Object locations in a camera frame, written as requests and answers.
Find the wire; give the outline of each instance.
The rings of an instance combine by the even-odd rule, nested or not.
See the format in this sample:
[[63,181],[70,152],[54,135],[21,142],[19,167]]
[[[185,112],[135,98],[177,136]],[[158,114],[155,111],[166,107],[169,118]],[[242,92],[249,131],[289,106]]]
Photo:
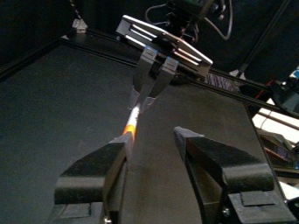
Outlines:
[[227,33],[227,35],[225,36],[219,27],[207,18],[205,18],[205,21],[211,26],[211,28],[217,31],[217,33],[221,35],[221,37],[225,40],[229,40],[230,39],[230,34],[231,34],[231,28],[233,28],[233,5],[231,5],[231,0],[229,0],[229,33]]
[[146,13],[145,13],[145,20],[146,20],[147,23],[154,24],[154,25],[166,24],[166,22],[162,22],[162,23],[154,23],[154,22],[151,21],[151,19],[149,18],[149,13],[150,13],[150,11],[151,11],[151,10],[155,10],[155,9],[161,9],[161,8],[163,8],[163,7],[166,7],[166,3],[165,3],[165,4],[155,5],[155,6],[150,7],[150,8],[146,10]]
[[266,116],[266,120],[265,120],[265,121],[262,122],[262,124],[261,124],[261,129],[264,129],[265,123],[266,123],[269,117],[272,116],[272,113],[273,113],[273,112],[274,112],[274,111],[270,111],[269,115]]

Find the metal bracket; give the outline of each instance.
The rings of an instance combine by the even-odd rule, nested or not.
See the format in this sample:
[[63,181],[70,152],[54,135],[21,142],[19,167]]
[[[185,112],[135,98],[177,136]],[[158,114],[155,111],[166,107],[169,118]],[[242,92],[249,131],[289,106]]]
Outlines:
[[117,32],[139,49],[151,46],[165,58],[171,56],[178,60],[181,67],[193,72],[197,71],[203,77],[207,76],[211,59],[169,31],[130,16],[123,16]]
[[73,22],[73,28],[78,30],[78,33],[86,33],[89,26],[83,19],[75,19]]

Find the metal frame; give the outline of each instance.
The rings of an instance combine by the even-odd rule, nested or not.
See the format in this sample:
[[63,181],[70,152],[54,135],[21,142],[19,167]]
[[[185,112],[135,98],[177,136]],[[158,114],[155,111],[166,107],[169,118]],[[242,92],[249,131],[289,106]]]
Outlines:
[[[91,29],[89,29],[86,34],[77,34],[77,32],[73,31],[67,36],[73,36],[73,35],[91,35],[91,36],[98,37],[101,39],[109,39],[109,40],[119,43],[117,36],[103,34],[102,32],[91,30]],[[131,67],[137,67],[137,63],[138,63],[137,60],[130,59],[130,58],[125,58],[119,55],[115,55],[114,53],[107,53],[107,52],[102,52],[101,50],[95,50],[91,47],[83,45],[82,43],[77,43],[75,41],[69,40],[67,38],[59,38],[55,41],[53,41],[49,45],[41,47],[39,49],[37,49],[31,52],[29,52],[27,55],[25,55],[22,58],[17,59],[14,62],[5,65],[0,68],[0,81],[7,79],[21,69],[27,67],[31,63],[34,63],[45,54],[47,54],[51,50],[54,50],[59,45],[69,46],[69,47],[71,47],[74,49],[78,49],[78,50],[81,50],[86,53],[94,54],[94,55],[97,55],[102,58],[114,60],[118,63],[122,63],[122,64],[129,65]],[[210,70],[210,72],[213,74],[218,75],[218,76],[222,76],[227,79],[231,79],[233,81],[248,84],[254,88],[260,88],[260,89],[264,89],[266,91],[270,91],[270,89],[266,85],[264,85],[258,82],[254,82],[253,80],[242,80],[241,78],[234,77],[234,76],[229,75],[227,73],[225,73],[221,70],[217,70],[214,68]],[[249,97],[244,94],[230,92],[229,90],[226,90],[223,88],[214,87],[213,85],[210,85],[207,83],[197,82],[194,80],[190,81],[190,84],[194,85],[195,87],[210,90],[214,93],[218,93],[221,95],[226,95],[229,98],[233,98],[238,101],[242,101],[244,103],[246,103],[252,106],[265,108],[265,109],[276,111],[277,113],[281,113],[284,115],[292,116],[294,118],[299,118],[299,115],[290,114],[286,110],[281,109],[277,105],[269,104],[265,101],[254,99],[254,98],[252,98],[252,97]]]

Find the dark wall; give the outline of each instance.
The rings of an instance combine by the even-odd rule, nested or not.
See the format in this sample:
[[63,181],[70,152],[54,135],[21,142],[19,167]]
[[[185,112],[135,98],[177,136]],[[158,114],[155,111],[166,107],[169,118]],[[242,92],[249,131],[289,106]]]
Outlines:
[[69,0],[0,1],[0,66],[71,30]]

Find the metal rod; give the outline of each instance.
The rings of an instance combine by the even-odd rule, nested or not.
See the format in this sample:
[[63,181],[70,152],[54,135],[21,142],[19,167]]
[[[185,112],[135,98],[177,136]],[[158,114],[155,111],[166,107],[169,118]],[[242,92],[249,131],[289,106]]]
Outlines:
[[278,123],[282,123],[282,124],[284,124],[285,126],[288,126],[289,128],[296,129],[296,130],[299,130],[299,128],[298,128],[296,125],[293,125],[290,122],[285,122],[284,120],[281,120],[281,119],[273,117],[272,115],[269,115],[269,114],[266,114],[266,113],[264,113],[264,112],[261,112],[261,111],[258,112],[258,114],[262,115],[264,117],[272,119],[273,121],[276,121],[276,122],[278,122]]
[[272,111],[276,111],[277,113],[280,114],[284,114],[284,115],[288,115],[288,116],[293,116],[294,118],[299,118],[299,115],[290,115],[290,113],[288,113],[288,111],[282,110],[278,106],[276,105],[272,105],[264,101],[260,101],[254,98],[250,98],[249,96],[245,96],[242,94],[237,94],[234,92],[230,92],[229,90],[223,89],[223,88],[219,88],[219,87],[214,87],[211,86],[210,84],[206,84],[203,82],[190,82],[191,85],[194,85],[195,87],[199,87],[199,88],[203,88],[203,89],[207,89],[210,90],[211,92],[214,93],[218,93],[221,95],[226,95],[229,98],[233,98],[236,100],[240,100],[253,106],[257,106],[260,108],[264,108],[264,109],[269,109]]
[[49,53],[61,44],[57,39],[49,45],[27,53],[23,57],[14,60],[11,63],[0,67],[0,81],[6,80],[11,75],[27,67],[35,60],[38,60],[46,53]]
[[119,57],[118,55],[113,54],[113,53],[107,53],[107,52],[101,52],[99,50],[95,50],[77,42],[73,42],[65,38],[61,39],[61,43],[65,44],[66,46],[74,48],[74,49],[78,49],[78,50],[82,50],[83,52],[86,53],[90,53],[90,54],[94,54],[102,58],[106,58],[106,59],[110,59],[110,60],[114,60],[115,62],[118,63],[122,63],[127,66],[131,66],[131,67],[137,67],[137,61],[133,60],[133,59],[126,59],[123,57]]
[[214,69],[214,68],[210,70],[210,72],[211,72],[213,74],[217,74],[218,76],[222,76],[222,77],[230,79],[230,80],[234,80],[234,81],[237,81],[237,82],[241,82],[241,83],[244,83],[244,84],[248,84],[248,85],[250,85],[252,87],[262,88],[262,89],[265,89],[266,91],[270,91],[269,87],[268,87],[265,84],[258,83],[258,82],[256,82],[256,81],[253,81],[253,80],[242,80],[240,77],[231,76],[230,74],[223,73],[222,71],[219,71],[219,70],[217,70],[217,69]]

